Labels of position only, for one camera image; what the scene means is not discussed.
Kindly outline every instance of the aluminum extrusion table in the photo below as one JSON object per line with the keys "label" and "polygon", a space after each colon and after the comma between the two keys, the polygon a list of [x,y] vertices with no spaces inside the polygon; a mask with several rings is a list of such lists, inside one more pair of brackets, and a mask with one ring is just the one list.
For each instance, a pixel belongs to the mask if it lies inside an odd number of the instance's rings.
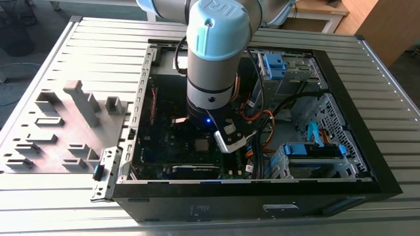
{"label": "aluminum extrusion table", "polygon": [[[0,132],[0,149],[6,148],[2,144],[34,107],[38,90],[54,89],[58,81],[78,78],[85,83],[85,91],[93,92],[97,98],[111,94],[134,102],[149,39],[181,40],[186,35],[186,26],[179,24],[73,19]],[[66,235],[101,231],[102,236],[117,232],[127,236],[139,235],[135,231],[169,235],[191,229],[201,230],[202,235],[419,234],[420,113],[366,41],[350,35],[267,29],[257,32],[251,46],[329,52],[402,185],[402,195],[386,202],[367,203],[330,218],[138,224],[117,203],[90,202],[91,174],[2,174],[0,233]],[[122,132],[122,137],[126,136],[127,129]]]}

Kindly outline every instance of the black cable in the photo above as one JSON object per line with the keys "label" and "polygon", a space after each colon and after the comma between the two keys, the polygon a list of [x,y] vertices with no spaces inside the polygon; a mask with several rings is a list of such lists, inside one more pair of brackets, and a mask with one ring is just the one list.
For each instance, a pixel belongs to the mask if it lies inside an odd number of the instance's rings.
{"label": "black cable", "polygon": [[251,58],[251,61],[253,61],[253,64],[254,64],[254,67],[255,67],[255,71],[257,71],[257,74],[258,74],[258,80],[261,81],[261,91],[262,91],[262,114],[263,114],[263,111],[265,111],[265,107],[266,107],[266,95],[265,95],[265,80],[263,80],[263,76],[262,76],[262,72],[259,71],[258,69],[258,65],[255,63],[255,60],[254,60],[254,56],[251,54],[251,50],[250,50],[250,47],[247,47],[247,52],[249,52],[249,56]]}
{"label": "black cable", "polygon": [[177,49],[175,49],[175,69],[177,71],[182,74],[182,75],[187,75],[187,69],[181,69],[179,68],[179,64],[178,64],[178,54],[179,54],[179,49],[183,45],[183,43],[186,42],[187,40],[187,36],[183,37],[182,41],[178,43],[178,46],[177,46]]}

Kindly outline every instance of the metal table frame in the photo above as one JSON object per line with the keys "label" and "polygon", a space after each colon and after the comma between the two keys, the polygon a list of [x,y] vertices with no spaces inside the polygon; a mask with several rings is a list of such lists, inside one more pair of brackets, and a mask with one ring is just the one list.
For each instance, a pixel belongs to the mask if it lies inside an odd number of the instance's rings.
{"label": "metal table frame", "polygon": [[[78,75],[95,96],[113,93],[133,102],[147,40],[181,40],[186,34],[186,27],[179,24],[97,18],[85,18],[79,22],[78,18],[73,19],[75,21],[67,25],[0,132],[0,145],[21,125],[23,114],[33,108],[37,91],[54,85],[55,81],[49,78],[61,80],[66,79],[65,74],[67,77]],[[331,232],[341,235],[367,232],[411,235],[419,232],[420,111],[367,42],[351,35],[266,29],[257,33],[251,45],[329,52],[405,193],[331,218],[138,224],[117,203],[94,204],[89,201],[94,186],[89,174],[2,174],[0,233],[51,232],[63,235],[77,231],[113,231],[138,235],[134,231],[177,233],[186,229],[201,230],[209,235],[281,232],[291,235],[326,235]]]}

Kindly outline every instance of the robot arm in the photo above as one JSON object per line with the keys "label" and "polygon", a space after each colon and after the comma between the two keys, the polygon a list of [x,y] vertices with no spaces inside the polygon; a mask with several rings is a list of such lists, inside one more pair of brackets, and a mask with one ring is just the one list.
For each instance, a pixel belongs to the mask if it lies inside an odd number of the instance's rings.
{"label": "robot arm", "polygon": [[259,0],[138,0],[143,10],[189,25],[187,102],[191,120],[211,117],[223,152],[255,134],[230,99],[243,51],[263,22]]}

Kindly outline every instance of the light blue robot joint cap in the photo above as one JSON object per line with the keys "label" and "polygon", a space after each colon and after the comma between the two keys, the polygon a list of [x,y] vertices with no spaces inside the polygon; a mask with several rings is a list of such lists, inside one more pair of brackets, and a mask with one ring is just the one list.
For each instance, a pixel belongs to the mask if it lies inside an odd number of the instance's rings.
{"label": "light blue robot joint cap", "polygon": [[250,16],[235,0],[201,0],[191,7],[189,47],[201,58],[221,61],[235,56],[250,41]]}

